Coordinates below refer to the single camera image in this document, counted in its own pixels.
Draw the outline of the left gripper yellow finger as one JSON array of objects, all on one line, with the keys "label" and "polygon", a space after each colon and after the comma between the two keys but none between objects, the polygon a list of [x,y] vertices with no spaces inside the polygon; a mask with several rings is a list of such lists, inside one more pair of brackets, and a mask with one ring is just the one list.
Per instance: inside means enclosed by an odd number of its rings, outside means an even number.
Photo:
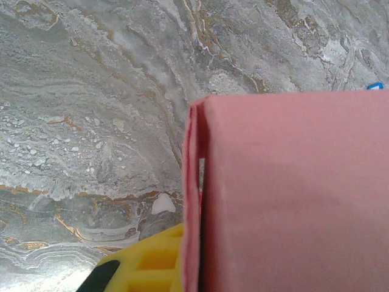
[{"label": "left gripper yellow finger", "polygon": [[102,258],[78,291],[182,291],[178,224]]}]

